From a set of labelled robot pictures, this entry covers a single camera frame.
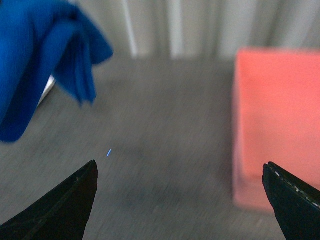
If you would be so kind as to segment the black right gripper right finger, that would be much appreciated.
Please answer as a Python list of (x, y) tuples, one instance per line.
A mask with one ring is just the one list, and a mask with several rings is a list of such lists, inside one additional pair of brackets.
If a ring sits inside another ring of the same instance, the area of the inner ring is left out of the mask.
[(262, 184), (287, 240), (320, 238), (320, 191), (273, 162), (263, 165)]

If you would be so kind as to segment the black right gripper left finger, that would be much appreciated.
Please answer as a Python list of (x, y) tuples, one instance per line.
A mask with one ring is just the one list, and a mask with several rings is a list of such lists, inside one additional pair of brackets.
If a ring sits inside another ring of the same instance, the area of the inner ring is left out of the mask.
[(0, 227), (2, 240), (81, 240), (98, 188), (91, 160)]

